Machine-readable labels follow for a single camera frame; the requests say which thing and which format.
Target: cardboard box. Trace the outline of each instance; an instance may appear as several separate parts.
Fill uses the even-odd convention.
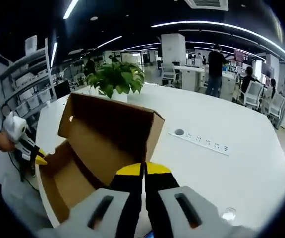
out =
[[[41,180],[60,222],[69,210],[124,166],[150,161],[164,119],[154,110],[72,93],[58,135],[67,140],[47,155]]]

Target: black ceiling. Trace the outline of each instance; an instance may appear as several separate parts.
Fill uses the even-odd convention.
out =
[[[223,22],[254,31],[285,49],[285,31],[283,28],[281,30],[278,28],[275,14],[260,0],[228,0],[228,12],[191,9],[184,0],[79,0],[70,17],[64,20],[63,16],[70,2],[71,0],[4,1],[4,7],[0,10],[0,52],[11,60],[17,60],[24,56],[26,38],[38,35],[39,47],[42,47],[43,39],[55,31],[58,42],[55,64],[59,64],[69,58],[68,52],[73,49],[95,48],[120,35],[122,38],[93,53],[155,43],[159,41],[161,34],[179,32],[185,36],[186,41],[220,43],[252,53],[269,53],[264,48],[266,47],[285,60],[285,54],[268,42],[224,26],[177,24],[151,28],[155,24],[173,21]],[[280,15],[277,6],[273,9]],[[97,16],[98,20],[90,21],[93,16]],[[235,36],[205,30],[230,33],[257,44]],[[194,46],[204,47],[187,44],[187,48]]]

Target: cable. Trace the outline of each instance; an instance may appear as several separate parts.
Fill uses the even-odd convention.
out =
[[[13,160],[12,160],[12,156],[10,155],[9,152],[8,152],[8,154],[9,154],[9,157],[10,157],[10,160],[11,160],[13,166],[14,166],[14,167],[18,170],[18,172],[20,173],[20,169],[14,164],[14,162],[13,162]],[[23,176],[23,178],[24,178],[24,180],[26,180],[26,181],[28,182],[28,184],[29,184],[36,192],[39,192],[34,186],[32,186],[32,184],[29,182],[29,180],[28,180],[25,176]]]

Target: green leaves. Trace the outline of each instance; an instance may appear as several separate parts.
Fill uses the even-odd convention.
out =
[[[103,64],[96,74],[86,77],[88,85],[99,88],[99,93],[112,97],[114,89],[118,93],[141,92],[144,83],[144,73],[135,64],[116,62]]]

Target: power strip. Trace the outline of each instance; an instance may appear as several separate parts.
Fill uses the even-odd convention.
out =
[[[182,140],[186,140],[188,142],[191,142],[195,145],[199,145],[201,147],[204,147],[206,149],[215,151],[217,153],[230,156],[230,150],[227,145],[223,145],[219,142],[212,141],[211,139],[204,138],[200,135],[194,135],[192,133],[187,133],[182,129],[177,129],[174,132],[169,132],[169,135],[175,136],[177,138],[180,138]]]

